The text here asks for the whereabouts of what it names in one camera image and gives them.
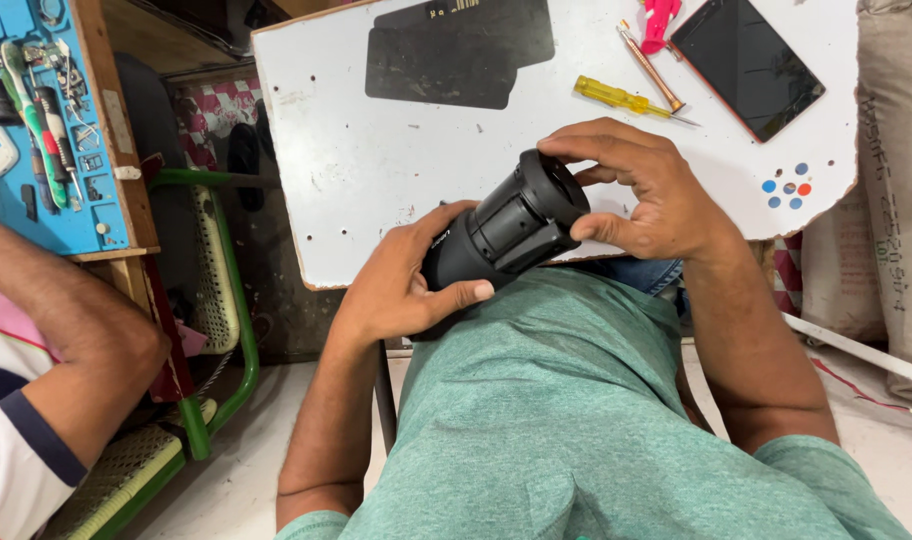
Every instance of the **hand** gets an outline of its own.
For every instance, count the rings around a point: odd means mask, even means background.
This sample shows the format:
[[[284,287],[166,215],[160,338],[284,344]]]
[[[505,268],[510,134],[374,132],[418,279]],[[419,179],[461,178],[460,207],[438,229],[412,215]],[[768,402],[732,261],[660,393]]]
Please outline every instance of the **hand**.
[[[684,260],[709,260],[713,244],[743,241],[665,137],[599,118],[559,129],[537,148],[568,164],[593,160],[597,165],[576,174],[582,186],[617,181],[639,200],[630,219],[582,216],[570,229],[573,240],[605,242],[641,259]]]
[[[431,292],[419,273],[433,239],[478,203],[442,205],[411,225],[391,229],[345,293],[333,327],[366,344],[423,332],[451,313],[492,298],[492,283],[486,279]]]

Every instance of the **shoe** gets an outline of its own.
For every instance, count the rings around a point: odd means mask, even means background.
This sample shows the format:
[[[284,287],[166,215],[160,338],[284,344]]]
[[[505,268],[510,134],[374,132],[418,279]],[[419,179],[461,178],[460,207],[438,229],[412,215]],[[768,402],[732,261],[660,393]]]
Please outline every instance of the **shoe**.
[[[270,117],[266,114],[266,103],[263,100],[256,102],[256,133],[259,135],[259,144],[262,145],[266,155],[275,164],[275,146],[272,145]]]
[[[259,174],[259,136],[248,124],[236,124],[229,132],[229,156],[226,170],[237,174]],[[266,204],[260,187],[237,187],[239,202],[247,212],[258,212]]]

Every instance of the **white floor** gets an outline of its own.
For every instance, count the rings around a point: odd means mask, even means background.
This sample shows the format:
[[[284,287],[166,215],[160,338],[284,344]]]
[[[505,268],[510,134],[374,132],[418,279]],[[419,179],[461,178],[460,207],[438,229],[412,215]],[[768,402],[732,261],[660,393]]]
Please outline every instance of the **white floor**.
[[[812,356],[882,401],[885,374],[836,350]],[[703,413],[723,434],[693,346],[683,347],[686,373]],[[396,399],[407,359],[390,361]],[[270,539],[275,534],[275,481],[299,404],[315,364],[265,368],[260,384],[214,441],[214,457],[190,463],[120,535],[122,540],[192,538],[213,540]],[[863,467],[882,501],[912,534],[912,415],[855,399],[842,383],[823,375],[843,447]],[[372,464],[366,492],[375,485],[386,460],[378,416],[373,406]]]

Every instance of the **black plastic housing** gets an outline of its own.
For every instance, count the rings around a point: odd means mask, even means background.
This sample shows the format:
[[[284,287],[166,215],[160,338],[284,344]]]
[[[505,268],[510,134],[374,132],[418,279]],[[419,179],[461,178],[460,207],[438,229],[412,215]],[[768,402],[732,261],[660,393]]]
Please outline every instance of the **black plastic housing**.
[[[569,228],[588,213],[589,201],[565,165],[527,150],[486,200],[436,237],[422,262],[422,275],[433,291],[466,280],[489,280],[502,288],[579,247]]]

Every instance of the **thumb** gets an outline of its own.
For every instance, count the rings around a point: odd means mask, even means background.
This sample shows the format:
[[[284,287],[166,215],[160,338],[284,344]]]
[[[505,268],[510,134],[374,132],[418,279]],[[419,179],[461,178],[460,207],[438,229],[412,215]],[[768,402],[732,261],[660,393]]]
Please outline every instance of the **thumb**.
[[[637,223],[609,212],[583,215],[570,228],[569,235],[573,240],[596,240],[628,252],[649,242]]]
[[[438,323],[450,314],[468,308],[476,302],[488,300],[495,294],[492,283],[486,279],[475,281],[456,281],[449,287],[426,297],[433,324]]]

